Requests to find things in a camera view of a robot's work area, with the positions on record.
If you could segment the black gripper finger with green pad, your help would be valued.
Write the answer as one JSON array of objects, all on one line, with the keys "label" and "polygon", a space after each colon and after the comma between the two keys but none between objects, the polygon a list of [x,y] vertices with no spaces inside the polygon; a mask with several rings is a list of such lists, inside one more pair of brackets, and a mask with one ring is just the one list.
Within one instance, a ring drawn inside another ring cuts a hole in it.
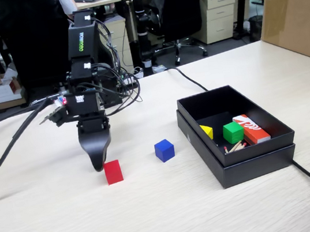
[{"label": "black gripper finger with green pad", "polygon": [[111,141],[108,118],[99,117],[79,121],[77,127],[82,149],[88,154],[94,169],[97,172],[102,171]]}]

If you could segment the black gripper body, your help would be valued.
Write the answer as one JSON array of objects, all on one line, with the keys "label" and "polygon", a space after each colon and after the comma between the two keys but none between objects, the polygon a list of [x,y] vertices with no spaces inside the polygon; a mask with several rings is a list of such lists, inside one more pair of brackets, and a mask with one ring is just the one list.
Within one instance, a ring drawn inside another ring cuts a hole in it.
[{"label": "black gripper body", "polygon": [[101,107],[99,92],[90,89],[84,92],[65,95],[67,122],[87,121],[106,118],[106,112]]}]

